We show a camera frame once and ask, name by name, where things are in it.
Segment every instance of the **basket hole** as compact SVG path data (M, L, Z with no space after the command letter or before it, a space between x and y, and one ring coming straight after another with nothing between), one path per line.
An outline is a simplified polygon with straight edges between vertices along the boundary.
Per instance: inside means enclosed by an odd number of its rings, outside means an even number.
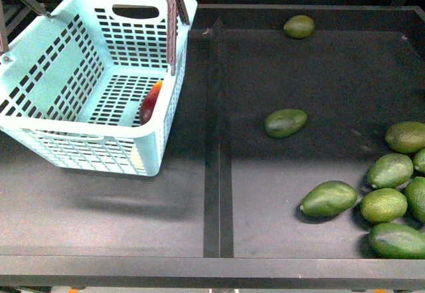
M37 65L34 65L33 67L31 67L31 69L29 70L29 73L32 75L35 73L35 71L37 70Z
M42 69L44 70L44 71L46 71L48 68L49 68L49 66L50 66L50 63L49 62L47 62L43 67L42 67Z
M2 112L7 105L9 105L9 102L7 100L5 100L1 105L0 105L0 112Z
M11 109L9 109L6 113L6 116L12 116L13 113L15 112L16 108L15 107L11 107Z
M15 87L13 90L12 90L12 92L11 92L11 94L9 95L10 96L10 98L11 99L13 99L17 94L18 94L18 92L19 92L19 88L18 87Z
M24 76L24 78L22 78L22 80L19 82L19 84L23 87L23 86L25 86L25 84L27 83L28 80L29 80L29 77Z
M40 78L41 78L41 76L43 75L43 73L42 72L39 72L35 77L34 77L34 79L35 80L40 80Z
M127 6L114 5L112 11L115 15L128 19L154 19L159 16L159 10L153 6Z
M37 62L39 62L39 64L41 64L42 62L44 62L45 59L46 59L46 56L42 55Z
M26 91L27 92L30 92L33 88L34 88L34 83L33 82L30 82L29 85L28 85L28 87L27 87L27 89L26 89Z
M30 105L31 105L31 102L27 100L27 102L25 102L24 106L22 107L22 110L26 112Z

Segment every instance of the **plastic basket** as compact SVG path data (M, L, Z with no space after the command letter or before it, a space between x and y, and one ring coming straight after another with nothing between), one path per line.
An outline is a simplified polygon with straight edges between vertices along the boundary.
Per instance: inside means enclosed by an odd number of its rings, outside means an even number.
M184 0L190 22L197 2ZM114 5L154 6L131 19ZM64 0L1 57L0 128L59 167L156 175L185 74L191 25L177 19L175 74L165 60L166 0ZM163 80L151 120L144 96Z

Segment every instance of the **metal rack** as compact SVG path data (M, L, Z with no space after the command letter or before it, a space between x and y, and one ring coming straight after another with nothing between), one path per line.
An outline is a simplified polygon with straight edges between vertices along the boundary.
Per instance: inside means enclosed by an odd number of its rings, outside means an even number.
M322 0L323 3L337 1ZM376 0L355 1L369 4ZM230 142L223 130L228 125L229 117L228 110L217 107L223 107L228 102L228 97L223 96L223 92L227 91L225 75L228 58L223 55L226 48L223 48L222 25L217 23L212 28L212 34L207 37L203 33L218 16L231 22L233 25L230 28L238 28L240 22L248 21L250 23L247 26L252 29L277 29L278 22L274 21L271 14L279 11L289 13L294 9L313 11L311 7L200 6L189 50L192 65L188 67L190 81L187 86L190 87L186 87L186 92L183 93L183 105L180 105L180 113L177 112L177 123L174 125L171 147L167 150L165 169L163 175L158 178L139 180L125 176L59 170L39 161L36 155L7 136L0 135L0 150L3 155L0 163L8 168L8 171L0 172L0 181L14 183L13 199L18 201L16 204L3 203L7 207L5 212L17 213L14 216L17 223L25 224L22 219L26 214L31 214L41 221L31 227L34 239L22 239L19 248L3 247L3 253L0 255L0 283L10 286L19 283L31 286L65 284L202 288L423 288L424 261L409 261L406 267L406 261L370 258L369 252L364 258L355 252L350 252L351 256L348 258L330 258L334 254L333 248L325 252L328 255L326 258L255 258L243 256L240 252L235 256L232 220L234 204L230 180L232 172L228 154ZM232 15L228 12L231 10L240 15L239 19L230 19ZM336 8L322 10L332 11ZM372 23L362 14L368 15L369 10L380 13L381 21L374 22L379 26L384 25L383 22L392 15L400 15L401 21L393 23L395 29L404 28L404 23L410 22L409 20L417 21L419 17L412 8L400 9L400 12L376 7L344 10L352 10L351 15L364 24L365 30ZM342 30L349 27L350 25L344 26L344 23L341 25ZM194 94L197 91L191 88L205 92L208 98L202 94ZM188 129L187 122L194 119L195 125ZM199 138L202 135L208 137L205 146L204 141ZM176 168L181 168L183 173L177 176ZM139 189L143 184L154 187L158 196ZM99 188L106 188L105 193L97 194ZM153 198L156 202L154 201L153 205L140 204L133 200L134 197ZM69 216L62 216L62 210ZM139 215L147 218L138 220ZM128 226L122 226L122 216L129 216ZM64 225L55 224L61 219L65 221ZM107 250L105 247L98 249L96 246L78 246L79 240L73 238L76 236L76 223L80 221L83 223L82 228L90 231L105 220L122 233L127 227L138 226L140 229L137 229L137 232L143 227L150 230L151 234L134 235L131 238L133 247L112 247ZM170 227L169 221L173 223L173 227ZM69 231L69 234L60 234L59 239L52 239L45 250L44 236L48 235L49 228L58 232ZM156 232L156 228L168 235L167 239L162 240L163 247L146 246L140 251L137 246L140 241L143 244L149 244L150 241L155 243L158 235L163 235ZM20 225L19 230L22 232L24 227ZM78 236L85 239L83 233ZM108 239L113 243L116 240L111 235L103 237L98 233L97 236L99 239L91 235L88 238L99 240L100 244L107 243ZM35 239L40 247L25 246L28 241ZM58 242L68 243L70 246L54 247Z

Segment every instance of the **light blue basket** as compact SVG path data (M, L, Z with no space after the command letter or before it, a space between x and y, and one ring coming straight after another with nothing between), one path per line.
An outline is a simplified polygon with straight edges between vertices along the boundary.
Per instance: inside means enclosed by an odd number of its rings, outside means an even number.
M197 2L184 0L190 22ZM130 19L114 5L157 7ZM176 73L165 60L166 0L64 0L37 17L0 65L0 128L59 167L156 175L185 75L191 25L177 19ZM140 126L144 96L163 86Z

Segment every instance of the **black tray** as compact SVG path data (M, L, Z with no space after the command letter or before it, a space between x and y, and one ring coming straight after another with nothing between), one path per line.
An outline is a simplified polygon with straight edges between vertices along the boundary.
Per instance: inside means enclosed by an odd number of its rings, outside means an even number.
M297 14L312 37L283 34ZM0 284L423 288L425 261L377 258L358 206L298 209L330 179L367 192L384 131L425 122L423 35L413 7L200 6L158 176L60 169L1 134ZM309 119L274 140L280 108Z

